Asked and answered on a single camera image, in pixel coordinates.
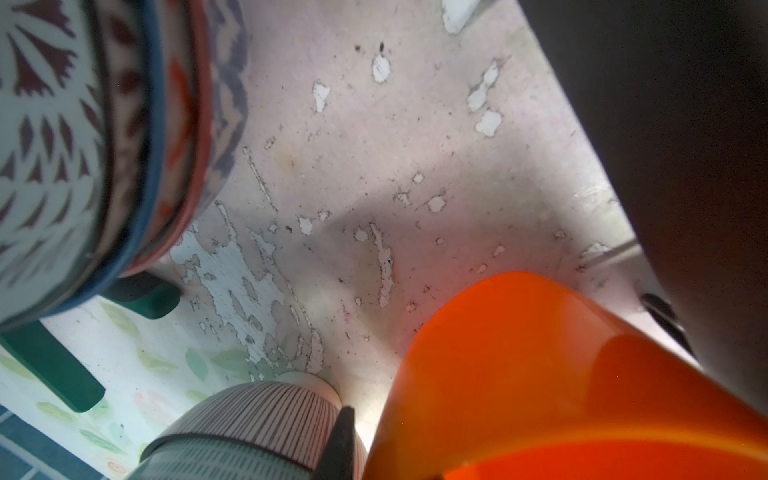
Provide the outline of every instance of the white paint chip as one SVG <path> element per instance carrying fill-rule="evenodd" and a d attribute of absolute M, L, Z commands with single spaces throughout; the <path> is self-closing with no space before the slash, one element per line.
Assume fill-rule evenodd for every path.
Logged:
<path fill-rule="evenodd" d="M 323 341 L 320 340 L 320 334 L 317 330 L 312 329 L 312 336 L 310 337 L 310 357 L 306 361 L 306 367 L 304 371 L 307 373 L 318 373 L 323 369 Z"/>
<path fill-rule="evenodd" d="M 442 24 L 445 31 L 459 33 L 472 17 L 480 0 L 442 0 Z"/>
<path fill-rule="evenodd" d="M 373 231 L 373 243 L 376 248 L 379 249 L 379 268 L 382 274 L 382 287 L 379 291 L 379 306 L 384 308 L 389 305 L 389 295 L 392 293 L 392 288 L 395 286 L 394 280 L 392 280 L 392 266 L 395 261 L 392 259 L 392 249 L 384 247 L 384 239 L 379 228 L 375 223 L 370 224 Z"/>
<path fill-rule="evenodd" d="M 223 324 L 234 328 L 237 339 L 248 352 L 248 361 L 253 363 L 253 370 L 256 370 L 255 363 L 261 359 L 276 366 L 256 346 L 263 345 L 267 336 L 279 338 L 272 305 L 275 302 L 285 305 L 285 296 L 275 284 L 271 272 L 257 276 L 250 270 L 226 208 L 219 201 L 214 205 L 223 218 L 227 239 L 215 245 L 210 252 L 200 245 L 192 231 L 187 230 L 181 242 L 170 249 L 170 258 L 177 265 L 193 270 L 200 278 L 201 286 L 210 294 L 217 317 Z M 248 321 L 251 316 L 258 320 L 262 329 L 257 329 Z M 212 334 L 218 334 L 212 324 L 209 327 Z M 246 341 L 248 336 L 255 342 Z"/>
<path fill-rule="evenodd" d="M 326 98 L 328 98 L 329 93 L 331 93 L 331 87 L 327 87 L 319 81 L 316 81 L 312 86 L 312 96 L 315 98 L 315 108 L 317 113 L 322 114 L 323 110 L 325 110 Z"/>
<path fill-rule="evenodd" d="M 304 235 L 312 235 L 312 220 L 306 217 L 299 217 L 299 230 Z"/>
<path fill-rule="evenodd" d="M 432 197 L 432 199 L 427 202 L 427 207 L 429 207 L 429 211 L 437 214 L 442 210 L 442 208 L 445 206 L 445 200 L 443 200 L 442 197 L 439 195 L 436 195 Z"/>
<path fill-rule="evenodd" d="M 483 72 L 482 80 L 477 87 L 467 97 L 467 107 L 469 111 L 480 110 L 480 107 L 488 101 L 488 90 L 496 83 L 498 79 L 498 63 L 494 60 L 488 70 Z"/>
<path fill-rule="evenodd" d="M 373 79 L 378 83 L 384 83 L 389 77 L 389 74 L 392 73 L 389 60 L 382 54 L 378 54 L 376 58 L 373 59 L 371 69 L 373 70 Z"/>
<path fill-rule="evenodd" d="M 590 244 L 589 247 L 584 249 L 584 251 L 581 252 L 581 255 L 579 255 L 579 257 L 582 260 L 586 260 L 588 258 L 597 257 L 598 255 L 602 255 L 603 253 L 610 252 L 611 250 L 612 249 L 610 247 L 607 247 L 600 242 L 594 242 Z"/>
<path fill-rule="evenodd" d="M 408 198 L 408 194 L 406 192 L 399 192 L 395 194 L 394 200 L 400 202 L 401 204 L 405 205 L 406 207 L 411 206 L 411 200 Z"/>
<path fill-rule="evenodd" d="M 368 240 L 368 232 L 362 228 L 355 229 L 355 240 L 359 242 L 365 242 Z"/>
<path fill-rule="evenodd" d="M 497 111 L 486 111 L 482 119 L 475 125 L 475 130 L 486 137 L 493 137 L 496 135 L 496 129 L 502 124 L 502 114 Z"/>

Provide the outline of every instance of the red pattern on bowl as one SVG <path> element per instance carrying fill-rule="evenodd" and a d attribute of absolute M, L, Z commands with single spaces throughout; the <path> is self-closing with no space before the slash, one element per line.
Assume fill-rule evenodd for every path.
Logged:
<path fill-rule="evenodd" d="M 156 241 L 143 249 L 121 276 L 135 275 L 146 270 L 160 259 L 178 241 L 182 233 L 194 219 L 200 194 L 203 190 L 205 173 L 210 157 L 210 122 L 212 117 L 210 56 L 208 54 L 208 34 L 204 0 L 190 0 L 188 4 L 192 34 L 194 40 L 195 62 L 197 66 L 197 148 L 194 170 L 190 179 L 187 196 L 178 215 L 172 219 L 169 229 L 165 230 Z"/>
<path fill-rule="evenodd" d="M 165 68 L 165 153 L 152 220 L 137 258 L 156 250 L 165 233 L 173 228 L 174 214 L 186 201 L 195 161 L 197 89 L 186 2 L 156 0 L 155 8 Z"/>

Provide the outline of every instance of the dark object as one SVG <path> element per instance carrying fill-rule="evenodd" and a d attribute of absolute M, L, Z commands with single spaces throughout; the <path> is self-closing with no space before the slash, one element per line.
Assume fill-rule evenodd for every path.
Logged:
<path fill-rule="evenodd" d="M 312 480 L 352 480 L 355 471 L 355 409 L 344 407 L 333 424 Z"/>
<path fill-rule="evenodd" d="M 640 302 L 648 310 L 650 316 L 656 321 L 658 326 L 664 329 L 678 345 L 682 346 L 693 358 L 696 354 L 690 348 L 688 339 L 685 338 L 685 329 L 677 322 L 677 316 L 672 310 L 672 306 L 652 293 L 646 293 L 640 297 Z"/>
<path fill-rule="evenodd" d="M 0 333 L 0 345 L 77 413 L 104 397 L 104 387 L 36 320 Z"/>
<path fill-rule="evenodd" d="M 768 415 L 768 5 L 520 3 L 705 372 Z"/>
<path fill-rule="evenodd" d="M 148 319 L 156 320 L 176 308 L 181 298 L 177 286 L 148 272 L 118 279 L 101 296 Z"/>

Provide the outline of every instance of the orange cup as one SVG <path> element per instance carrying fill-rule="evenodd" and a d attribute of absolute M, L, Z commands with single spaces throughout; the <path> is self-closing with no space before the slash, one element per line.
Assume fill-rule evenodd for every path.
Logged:
<path fill-rule="evenodd" d="M 768 422 L 576 292 L 506 273 L 416 335 L 363 480 L 439 475 L 768 478 Z"/>

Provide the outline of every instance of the peeling paint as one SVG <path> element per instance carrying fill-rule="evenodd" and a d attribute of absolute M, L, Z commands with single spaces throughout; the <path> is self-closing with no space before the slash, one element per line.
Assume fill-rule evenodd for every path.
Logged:
<path fill-rule="evenodd" d="M 233 327 L 237 339 L 250 354 L 249 360 L 255 365 L 259 360 L 266 358 L 262 347 L 267 335 L 276 336 L 276 322 L 271 312 L 272 303 L 283 305 L 285 296 L 273 282 L 272 273 L 265 273 L 261 280 L 256 278 L 237 242 L 237 232 L 230 222 L 227 209 L 219 201 L 214 204 L 224 220 L 228 241 L 214 245 L 214 251 L 209 253 L 200 245 L 194 233 L 187 230 L 182 235 L 181 242 L 170 249 L 170 258 L 177 265 L 186 268 L 191 266 L 194 269 L 203 288 L 210 294 L 214 310 L 221 318 L 222 324 Z M 257 294 L 256 299 L 248 294 L 243 279 L 253 287 Z M 247 320 L 249 316 L 258 319 L 263 327 L 261 331 Z M 246 341 L 248 336 L 255 340 L 254 345 Z"/>
<path fill-rule="evenodd" d="M 250 147 L 248 147 L 247 145 L 243 146 L 243 155 L 248 161 L 248 165 L 250 166 L 251 171 L 256 176 L 256 180 L 259 182 L 259 188 L 261 189 L 261 193 L 264 194 L 264 197 L 266 198 L 266 201 L 270 204 L 270 207 L 272 207 L 272 210 L 275 210 L 275 213 L 277 213 L 277 208 L 275 207 L 275 204 L 272 202 L 272 195 L 270 195 L 270 190 L 266 187 L 266 183 L 264 182 L 264 179 L 261 177 L 261 174 L 256 168 L 256 164 L 253 162 L 253 153 L 250 151 Z"/>
<path fill-rule="evenodd" d="M 317 113 L 322 114 L 323 110 L 326 109 L 326 99 L 330 93 L 331 87 L 325 86 L 319 81 L 316 81 L 312 86 L 312 96 L 315 98 L 315 109 Z"/>
<path fill-rule="evenodd" d="M 592 257 L 597 257 L 598 255 L 602 255 L 603 253 L 610 252 L 612 249 L 610 247 L 607 247 L 606 245 L 600 243 L 600 242 L 594 242 L 589 245 L 586 249 L 584 249 L 583 252 L 579 255 L 579 258 L 582 260 L 586 260 Z"/>
<path fill-rule="evenodd" d="M 411 206 L 411 200 L 408 198 L 408 192 L 398 192 L 392 198 L 394 201 L 398 201 L 406 207 Z"/>
<path fill-rule="evenodd" d="M 312 234 L 312 219 L 306 218 L 306 217 L 299 217 L 299 230 L 301 230 L 301 233 L 304 235 L 311 235 Z"/>
<path fill-rule="evenodd" d="M 496 129 L 502 124 L 502 114 L 497 111 L 486 111 L 480 121 L 475 125 L 475 130 L 478 133 L 484 134 L 486 137 L 493 137 L 496 135 Z"/>
<path fill-rule="evenodd" d="M 384 83 L 389 77 L 389 74 L 392 73 L 389 60 L 380 53 L 373 59 L 371 69 L 373 72 L 373 79 L 378 83 Z"/>
<path fill-rule="evenodd" d="M 306 361 L 304 371 L 307 373 L 318 373 L 323 369 L 323 343 L 320 341 L 320 334 L 317 330 L 312 330 L 310 339 L 310 357 Z"/>
<path fill-rule="evenodd" d="M 261 253 L 261 261 L 267 265 L 274 265 L 275 260 L 272 258 L 272 254 L 275 252 L 275 246 L 272 243 L 264 240 L 261 235 L 251 230 L 251 240 L 256 242 L 256 246 L 259 247 Z"/>
<path fill-rule="evenodd" d="M 440 210 L 445 206 L 445 200 L 440 195 L 435 195 L 432 197 L 432 199 L 427 202 L 427 207 L 429 207 L 429 211 L 438 214 Z"/>
<path fill-rule="evenodd" d="M 485 102 L 488 101 L 488 90 L 490 90 L 493 84 L 496 83 L 497 79 L 498 63 L 494 60 L 491 63 L 491 66 L 488 67 L 488 70 L 483 72 L 480 83 L 472 89 L 472 92 L 470 92 L 467 97 L 467 107 L 469 107 L 469 111 L 480 110 L 480 108 L 485 105 Z"/>
<path fill-rule="evenodd" d="M 357 227 L 355 229 L 355 240 L 357 240 L 359 242 L 366 242 L 366 241 L 368 241 L 368 232 L 366 232 L 365 230 L 363 230 L 360 227 Z"/>
<path fill-rule="evenodd" d="M 480 0 L 442 0 L 442 24 L 445 31 L 458 34 L 479 4 Z"/>
<path fill-rule="evenodd" d="M 371 223 L 370 227 L 373 232 L 373 243 L 379 249 L 379 268 L 381 269 L 382 277 L 382 286 L 379 291 L 379 306 L 384 308 L 389 305 L 389 296 L 392 293 L 392 288 L 395 286 L 395 282 L 392 280 L 392 267 L 395 261 L 392 259 L 392 249 L 384 247 L 384 240 L 379 228 L 374 223 Z"/>

